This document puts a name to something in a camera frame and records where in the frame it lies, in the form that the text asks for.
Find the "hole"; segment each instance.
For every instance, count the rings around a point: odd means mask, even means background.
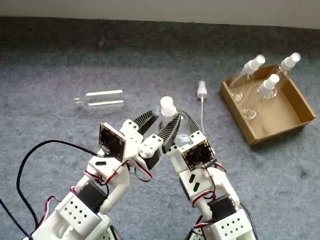
[[[194,185],[193,191],[196,192],[198,190],[199,186],[200,186],[200,183],[196,182]]]
[[[106,161],[97,161],[95,163],[96,166],[103,166],[103,165],[107,165],[107,162]]]
[[[189,178],[189,183],[191,184],[194,180],[195,180],[196,175],[191,174],[190,178]]]

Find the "bottle cap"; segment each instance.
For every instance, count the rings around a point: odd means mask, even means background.
[[[164,96],[160,100],[161,114],[166,117],[171,117],[177,113],[177,109],[174,106],[174,100],[170,96]]]
[[[263,82],[263,85],[266,89],[272,90],[275,85],[279,82],[280,78],[277,74],[271,74],[270,77]]]
[[[201,99],[201,97],[205,99],[207,94],[206,82],[204,80],[200,80],[198,90],[196,91],[196,96],[198,99]]]
[[[244,72],[246,74],[253,74],[258,68],[266,62],[266,59],[262,55],[256,56],[254,59],[248,61],[244,66]]]
[[[286,57],[282,62],[281,62],[281,68],[285,71],[291,70],[297,62],[299,62],[301,59],[301,56],[299,53],[294,52],[291,54],[291,56]]]

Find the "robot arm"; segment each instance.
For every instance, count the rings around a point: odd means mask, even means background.
[[[192,228],[187,240],[256,240],[252,226],[226,173],[212,167],[217,163],[207,138],[184,112],[191,144],[174,145],[167,153],[187,199],[201,212],[205,222]]]
[[[105,215],[130,186],[131,167],[149,173],[168,151],[176,137],[180,114],[157,134],[143,141],[143,134],[158,118],[148,111],[134,120],[126,120],[120,131],[107,123],[100,124],[99,146],[110,157],[92,157],[85,175],[32,234],[34,240],[119,240]],[[107,194],[96,184],[113,186]]]

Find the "clear plastic bottle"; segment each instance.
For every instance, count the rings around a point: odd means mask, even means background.
[[[170,96],[164,96],[160,100],[161,104],[161,123],[159,128],[166,126],[177,114],[177,109],[174,105],[174,101]],[[179,147],[192,143],[189,133],[188,121],[181,116],[180,126],[178,133],[175,137],[175,144]]]
[[[125,103],[121,89],[87,92],[81,97],[75,97],[73,100],[77,106],[83,106],[85,108],[115,107],[122,106]]]
[[[301,56],[299,53],[294,52],[290,56],[286,57],[281,64],[277,64],[270,72],[269,76],[271,74],[277,74],[280,79],[282,79],[282,74],[287,77],[288,71],[290,71],[301,59]]]
[[[279,79],[278,75],[272,74],[267,80],[264,80],[260,86],[252,89],[247,100],[240,108],[245,119],[254,119],[268,101],[277,96],[277,88],[275,88],[275,85],[279,82]]]
[[[254,81],[253,73],[265,62],[265,57],[258,55],[254,59],[248,61],[243,68],[232,77],[229,90],[236,103],[241,102],[245,92],[247,92],[245,84]]]

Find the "brown cardboard box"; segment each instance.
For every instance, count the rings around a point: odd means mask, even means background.
[[[274,65],[259,68],[254,73],[254,83],[248,87],[262,83],[273,67]],[[231,78],[227,78],[222,82],[220,93],[249,145],[301,128],[316,117],[294,82],[282,76],[277,96],[254,119],[246,120],[231,96],[228,88],[230,81]]]

